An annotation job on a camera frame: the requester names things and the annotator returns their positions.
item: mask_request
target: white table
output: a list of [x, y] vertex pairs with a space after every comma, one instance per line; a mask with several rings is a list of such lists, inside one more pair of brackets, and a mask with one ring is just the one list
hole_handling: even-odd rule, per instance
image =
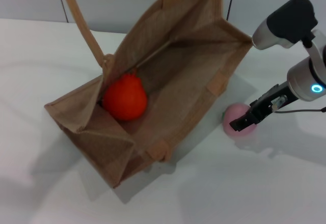
[[[246, 142], [219, 124], [228, 104], [252, 102], [285, 81], [307, 55], [300, 44], [251, 49], [172, 162], [112, 190], [43, 108], [101, 72], [75, 24], [1, 19], [0, 29], [1, 223], [325, 222], [324, 114], [271, 115]], [[94, 35], [107, 53], [124, 37]], [[320, 98], [289, 109], [325, 105]]]

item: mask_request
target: pink ball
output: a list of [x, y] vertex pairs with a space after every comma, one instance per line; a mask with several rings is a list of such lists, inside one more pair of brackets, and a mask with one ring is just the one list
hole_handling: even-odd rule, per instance
[[226, 111], [224, 112], [224, 117], [223, 117], [223, 129], [224, 129], [226, 135], [232, 136], [232, 137], [246, 136], [257, 127], [257, 125], [253, 124], [242, 131], [235, 131], [230, 126], [231, 121], [243, 116], [248, 111], [249, 108], [250, 108], [250, 106], [248, 106], [244, 103], [235, 103], [235, 104], [230, 105], [226, 109]]

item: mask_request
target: jute bag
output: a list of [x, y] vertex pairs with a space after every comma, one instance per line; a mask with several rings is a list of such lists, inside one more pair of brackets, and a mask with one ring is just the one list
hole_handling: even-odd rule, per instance
[[[226, 89], [251, 38], [222, 19], [222, 0], [157, 0], [116, 53], [104, 55], [76, 0], [67, 3], [103, 74], [45, 108], [116, 187], [153, 162], [170, 159]], [[100, 100], [111, 82], [135, 68], [148, 95], [147, 111], [119, 122]]]

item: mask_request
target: orange ball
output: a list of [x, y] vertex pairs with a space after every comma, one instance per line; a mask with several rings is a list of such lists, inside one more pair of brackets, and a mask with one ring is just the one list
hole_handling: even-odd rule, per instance
[[102, 106], [120, 121], [139, 118], [147, 107], [147, 96], [140, 78], [134, 74], [123, 75], [109, 86], [103, 96]]

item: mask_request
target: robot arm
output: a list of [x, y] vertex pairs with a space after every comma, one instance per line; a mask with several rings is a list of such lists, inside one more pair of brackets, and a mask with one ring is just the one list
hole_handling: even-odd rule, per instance
[[302, 41], [309, 57], [288, 71], [286, 82], [272, 87], [250, 104], [244, 116], [232, 121], [230, 125], [235, 131], [260, 123], [298, 99], [313, 101], [326, 94], [326, 36], [312, 31], [317, 24], [309, 0], [290, 0], [260, 24], [252, 37], [257, 49], [276, 44], [290, 48]]

